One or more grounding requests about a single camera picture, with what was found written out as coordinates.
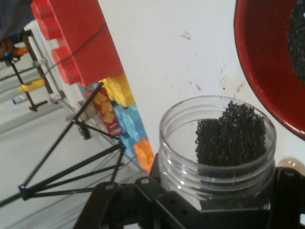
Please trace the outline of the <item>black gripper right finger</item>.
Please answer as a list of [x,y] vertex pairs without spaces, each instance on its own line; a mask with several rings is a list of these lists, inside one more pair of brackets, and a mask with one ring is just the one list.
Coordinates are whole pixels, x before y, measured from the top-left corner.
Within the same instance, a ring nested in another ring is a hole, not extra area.
[[269,211],[268,229],[303,229],[305,176],[294,168],[278,167]]

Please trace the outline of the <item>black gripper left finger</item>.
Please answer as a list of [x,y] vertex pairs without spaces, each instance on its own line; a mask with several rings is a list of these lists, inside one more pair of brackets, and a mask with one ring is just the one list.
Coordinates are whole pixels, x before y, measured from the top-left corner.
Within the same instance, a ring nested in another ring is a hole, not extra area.
[[158,159],[147,177],[134,183],[102,182],[93,188],[75,229],[197,229],[199,211],[174,191],[160,185]]

